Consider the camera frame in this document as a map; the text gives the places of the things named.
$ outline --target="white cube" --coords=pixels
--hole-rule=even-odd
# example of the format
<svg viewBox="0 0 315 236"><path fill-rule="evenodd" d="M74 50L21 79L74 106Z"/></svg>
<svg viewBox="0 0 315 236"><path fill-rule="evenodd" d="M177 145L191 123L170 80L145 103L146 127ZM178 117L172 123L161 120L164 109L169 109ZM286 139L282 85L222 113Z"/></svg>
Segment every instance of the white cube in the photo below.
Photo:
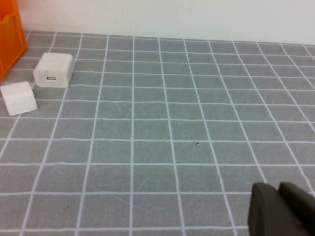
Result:
<svg viewBox="0 0 315 236"><path fill-rule="evenodd" d="M10 116L37 109L34 93L28 82L3 85L0 89Z"/></svg>
<svg viewBox="0 0 315 236"><path fill-rule="evenodd" d="M35 82L41 87L66 88L74 70L74 59L67 53L44 53L34 70Z"/></svg>

